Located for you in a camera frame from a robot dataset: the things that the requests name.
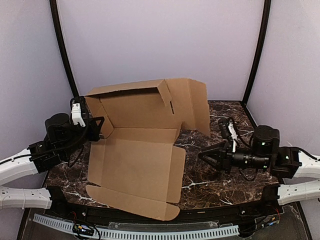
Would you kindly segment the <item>brown cardboard box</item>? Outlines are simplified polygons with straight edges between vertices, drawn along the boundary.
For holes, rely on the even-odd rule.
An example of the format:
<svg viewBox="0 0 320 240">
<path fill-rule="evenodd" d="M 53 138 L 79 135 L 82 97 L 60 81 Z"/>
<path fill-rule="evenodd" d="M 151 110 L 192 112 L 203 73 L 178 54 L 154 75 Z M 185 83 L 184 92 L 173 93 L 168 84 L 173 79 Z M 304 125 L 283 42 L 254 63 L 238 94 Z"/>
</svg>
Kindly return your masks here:
<svg viewBox="0 0 320 240">
<path fill-rule="evenodd" d="M 205 83 L 168 78 L 95 87 L 85 96 L 103 117 L 90 147 L 87 194 L 100 204 L 170 221 L 180 208 L 186 151 L 181 130 L 210 135 Z"/>
</svg>

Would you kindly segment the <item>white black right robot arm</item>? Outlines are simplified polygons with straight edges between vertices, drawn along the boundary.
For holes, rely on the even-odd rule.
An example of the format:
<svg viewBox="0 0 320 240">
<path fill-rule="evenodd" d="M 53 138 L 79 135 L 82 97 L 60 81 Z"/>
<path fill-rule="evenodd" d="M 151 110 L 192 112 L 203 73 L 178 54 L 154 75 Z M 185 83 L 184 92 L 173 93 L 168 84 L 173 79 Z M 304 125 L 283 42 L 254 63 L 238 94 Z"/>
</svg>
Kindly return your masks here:
<svg viewBox="0 0 320 240">
<path fill-rule="evenodd" d="M 223 142 L 200 152 L 198 157 L 217 171 L 230 173 L 238 168 L 269 173 L 279 181 L 293 178 L 310 178 L 297 184 L 274 184 L 263 188 L 264 204 L 284 206 L 320 197 L 320 158 L 296 146 L 280 146 L 279 130 L 259 125 L 253 131 L 248 148 L 237 147 L 237 134 L 222 126 Z"/>
</svg>

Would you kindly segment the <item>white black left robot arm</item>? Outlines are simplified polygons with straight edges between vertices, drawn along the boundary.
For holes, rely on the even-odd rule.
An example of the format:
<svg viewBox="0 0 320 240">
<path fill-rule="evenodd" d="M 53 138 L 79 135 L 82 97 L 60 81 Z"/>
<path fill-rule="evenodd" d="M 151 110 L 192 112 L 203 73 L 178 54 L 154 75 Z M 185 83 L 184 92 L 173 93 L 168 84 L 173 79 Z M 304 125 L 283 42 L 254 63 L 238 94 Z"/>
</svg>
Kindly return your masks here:
<svg viewBox="0 0 320 240">
<path fill-rule="evenodd" d="M 76 163 L 71 160 L 74 152 L 84 151 L 86 142 L 100 140 L 105 118 L 86 117 L 84 125 L 70 119 L 66 113 L 57 113 L 45 121 L 44 140 L 29 145 L 21 152 L 0 162 L 0 207 L 52 209 L 66 201 L 57 186 L 38 189 L 6 187 L 7 183 L 22 177 L 40 174 L 66 163 L 69 168 Z"/>
</svg>

